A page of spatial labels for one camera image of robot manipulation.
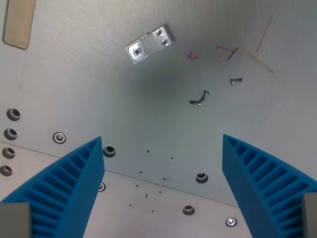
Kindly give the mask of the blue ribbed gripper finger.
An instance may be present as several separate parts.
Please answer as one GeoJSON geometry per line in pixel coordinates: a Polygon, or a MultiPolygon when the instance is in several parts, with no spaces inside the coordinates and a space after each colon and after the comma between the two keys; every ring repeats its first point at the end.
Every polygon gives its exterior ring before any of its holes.
{"type": "Polygon", "coordinates": [[[302,200],[317,182],[305,173],[229,135],[222,171],[254,238],[302,238],[302,200]]]}
{"type": "Polygon", "coordinates": [[[1,202],[26,202],[34,238],[81,238],[105,173],[97,137],[31,177],[1,202]]]}

